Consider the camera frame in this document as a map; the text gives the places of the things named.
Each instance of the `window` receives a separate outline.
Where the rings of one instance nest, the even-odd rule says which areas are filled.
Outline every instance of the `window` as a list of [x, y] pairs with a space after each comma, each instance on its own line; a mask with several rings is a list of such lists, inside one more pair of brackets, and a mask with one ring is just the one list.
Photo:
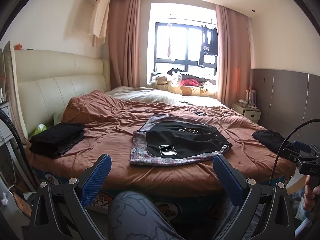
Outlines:
[[217, 56], [204, 55], [203, 66], [198, 66], [202, 31], [200, 26], [156, 23], [154, 71], [167, 73], [179, 68], [192, 75], [216, 75]]

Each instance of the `white pillow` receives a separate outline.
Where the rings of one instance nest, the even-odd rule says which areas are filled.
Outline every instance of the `white pillow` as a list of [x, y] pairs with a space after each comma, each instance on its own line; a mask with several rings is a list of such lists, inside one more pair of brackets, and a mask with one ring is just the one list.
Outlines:
[[106, 94], [119, 100], [131, 100], [144, 103], [166, 103], [171, 106], [177, 105], [182, 99], [182, 95], [153, 88], [118, 87]]
[[53, 113], [53, 125], [57, 125], [58, 123], [61, 123], [61, 119], [66, 108], [67, 106], [64, 106], [60, 108], [58, 111]]

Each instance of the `white nightstand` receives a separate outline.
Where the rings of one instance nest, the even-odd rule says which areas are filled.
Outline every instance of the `white nightstand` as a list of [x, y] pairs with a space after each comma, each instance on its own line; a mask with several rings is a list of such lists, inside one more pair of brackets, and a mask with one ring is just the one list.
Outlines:
[[250, 121], [254, 123], [258, 123], [261, 115], [261, 111], [256, 108], [251, 107], [242, 107], [239, 106], [238, 103], [232, 104], [232, 108], [239, 114], [244, 115], [244, 117], [248, 118]]

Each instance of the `leather headboard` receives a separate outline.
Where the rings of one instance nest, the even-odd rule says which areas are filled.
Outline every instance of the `leather headboard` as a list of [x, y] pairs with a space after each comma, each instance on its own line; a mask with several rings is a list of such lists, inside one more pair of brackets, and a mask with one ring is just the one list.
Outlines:
[[65, 52], [15, 50], [17, 87], [28, 135], [52, 122], [70, 98], [93, 90], [110, 91], [110, 64]]

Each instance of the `hand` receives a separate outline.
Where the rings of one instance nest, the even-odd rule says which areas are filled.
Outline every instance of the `hand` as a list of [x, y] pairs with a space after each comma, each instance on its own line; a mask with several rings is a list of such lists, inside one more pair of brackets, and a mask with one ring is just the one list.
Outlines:
[[310, 176], [306, 177], [306, 191], [304, 194], [304, 204], [303, 209], [306, 211], [311, 211], [311, 209], [315, 206], [316, 202], [313, 200], [315, 195], [320, 195], [320, 186], [315, 187], [313, 190], [309, 186]]

